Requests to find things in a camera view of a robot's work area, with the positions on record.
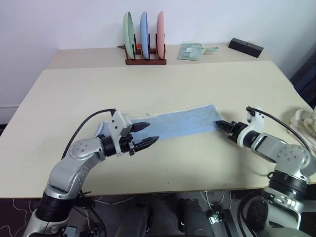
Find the black cable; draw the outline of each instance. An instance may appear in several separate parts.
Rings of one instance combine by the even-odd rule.
[[[246,109],[247,109],[247,111],[256,111],[258,113],[261,113],[261,114],[263,114],[265,116],[268,116],[269,118],[273,119],[274,121],[278,122],[283,127],[285,127],[286,129],[290,130],[303,143],[303,145],[306,147],[306,149],[309,152],[311,151],[310,147],[307,145],[307,143],[304,141],[304,139],[297,132],[295,132],[292,128],[290,128],[288,125],[286,125],[284,122],[278,120],[276,117],[274,117],[274,116],[272,116],[272,115],[270,115],[270,114],[268,114],[268,113],[266,113],[264,111],[261,111],[259,109],[255,109],[255,108],[250,107],[250,106],[248,106]]]
[[[75,210],[75,211],[77,211],[78,213],[80,213],[82,216],[84,216],[84,217],[86,217],[86,218],[89,218],[89,220],[94,224],[94,226],[96,227],[96,228],[98,228],[98,226],[97,226],[97,224],[90,218],[90,217],[87,217],[84,213],[82,213],[81,211],[79,211],[77,208],[75,208],[75,207],[73,207],[73,209]]]
[[[269,174],[267,175],[268,179],[271,179],[271,175],[274,173],[274,171],[269,172]]]
[[[102,221],[102,219],[100,218],[100,216],[95,212],[95,210],[93,209],[93,207],[91,206],[91,204],[89,202],[87,202],[87,206],[90,209],[90,211],[92,212],[92,214],[98,219],[98,221],[101,223],[102,225],[102,229],[103,229],[103,233],[104,233],[104,237],[107,237],[107,228],[104,225],[104,222]]]
[[[254,233],[254,231],[248,226],[248,224],[247,224],[247,222],[246,222],[246,219],[244,218],[244,215],[243,215],[243,209],[244,209],[245,204],[246,204],[250,199],[252,199],[252,198],[255,197],[255,196],[258,196],[260,193],[261,193],[261,191],[253,191],[253,192],[248,193],[248,194],[240,201],[240,204],[239,204],[239,206],[238,206],[238,209],[237,209],[237,221],[238,221],[238,225],[239,225],[239,228],[240,228],[240,230],[241,230],[241,233],[242,233],[242,236],[243,236],[243,237],[247,237],[247,235],[246,235],[246,233],[245,233],[245,231],[244,231],[244,229],[243,229],[240,216],[242,216],[243,221],[244,221],[245,225],[248,227],[248,229],[249,229],[249,231],[251,232],[251,234],[252,234],[254,237],[257,237],[256,234]]]
[[[85,124],[90,118],[92,118],[93,116],[98,115],[98,114],[100,114],[100,113],[104,113],[104,112],[111,112],[111,115],[113,115],[115,111],[116,111],[115,109],[99,110],[99,111],[94,112],[93,114],[91,114],[89,117],[87,117],[87,118],[80,124],[80,126],[77,128],[77,130],[75,131],[75,133],[72,135],[70,141],[68,142],[68,144],[67,144],[67,146],[66,146],[66,148],[65,148],[65,150],[64,150],[64,153],[63,153],[61,159],[63,159],[63,158],[66,156],[67,151],[68,151],[69,147],[71,146],[71,144],[72,144],[74,138],[76,137],[76,135],[79,133],[80,129],[84,126],[84,124]],[[98,219],[98,221],[102,224],[102,229],[103,229],[103,232],[104,232],[104,237],[106,237],[106,236],[107,236],[107,229],[106,229],[106,227],[105,227],[103,221],[101,220],[101,218],[98,216],[98,214],[94,211],[94,209],[92,208],[92,206],[91,206],[88,202],[87,202],[87,206],[88,206],[88,208],[90,209],[90,211],[93,213],[93,215],[94,215],[94,216]]]
[[[67,144],[67,146],[66,146],[66,148],[65,148],[65,150],[64,150],[64,153],[63,153],[63,156],[61,157],[61,159],[63,159],[63,158],[66,156],[67,151],[68,151],[70,145],[72,144],[74,138],[76,137],[76,135],[78,134],[78,132],[80,131],[80,129],[84,126],[84,124],[85,124],[90,118],[92,118],[93,116],[98,115],[98,114],[100,114],[100,113],[111,112],[111,114],[112,114],[112,113],[114,113],[115,111],[116,111],[115,109],[99,110],[99,111],[97,111],[97,112],[91,114],[89,117],[87,117],[87,118],[80,124],[80,126],[77,128],[77,130],[75,131],[75,133],[74,133],[73,136],[71,137],[70,141],[68,142],[68,144]]]

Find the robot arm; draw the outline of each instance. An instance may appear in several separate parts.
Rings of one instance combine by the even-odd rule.
[[[130,134],[149,125],[146,122],[132,124],[127,115],[115,111],[109,123],[111,135],[74,142],[52,169],[39,207],[33,212],[23,237],[53,235],[65,228],[73,202],[89,171],[106,157],[126,152],[133,155],[152,145],[159,137],[149,137],[135,144]]]
[[[276,163],[274,171],[268,176],[270,181],[269,186],[263,191],[263,201],[249,208],[266,209],[266,216],[254,216],[252,219],[255,221],[250,223],[250,227],[266,234],[262,236],[273,236],[267,235],[276,231],[275,228],[270,228],[269,223],[277,223],[279,220],[281,226],[298,230],[303,209],[301,200],[310,183],[310,176],[316,172],[316,158],[308,148],[289,145],[267,133],[260,133],[263,128],[263,114],[252,109],[247,107],[249,115],[253,117],[250,119],[250,125],[234,121],[216,121],[217,126],[229,134],[230,140],[240,147],[250,148],[253,153],[269,162]]]

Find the table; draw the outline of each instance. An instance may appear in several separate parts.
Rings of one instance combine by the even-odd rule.
[[[272,61],[248,57],[166,66],[57,69],[51,64],[0,137],[0,197],[41,197],[73,132],[97,110],[115,107],[133,119],[212,103],[223,119],[242,122],[248,105],[284,121],[298,108],[311,110]],[[93,136],[97,124],[107,119],[107,114],[92,118],[76,139]],[[297,143],[268,118],[264,131]],[[274,165],[226,136],[213,131],[177,137],[132,157],[109,157],[92,169],[83,190],[113,195],[267,186],[266,175]]]
[[[271,61],[263,51],[258,58],[228,48],[227,43],[205,44],[219,47],[219,51],[203,55],[198,61],[178,60],[179,45],[166,45],[167,65]],[[121,48],[63,49],[56,52],[48,69],[126,67],[125,51]]]

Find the black box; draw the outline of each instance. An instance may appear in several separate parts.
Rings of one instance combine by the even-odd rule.
[[[233,38],[229,43],[228,48],[232,48],[242,53],[246,53],[253,57],[259,57],[260,53],[263,50],[263,47],[257,46],[255,44],[248,43],[246,41],[242,41],[240,39]]]

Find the white cloth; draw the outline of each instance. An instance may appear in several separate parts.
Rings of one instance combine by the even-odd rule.
[[[290,127],[306,141],[313,155],[316,156],[316,107],[313,112],[303,109],[296,111],[290,122]],[[298,140],[292,132],[288,131],[288,133]]]

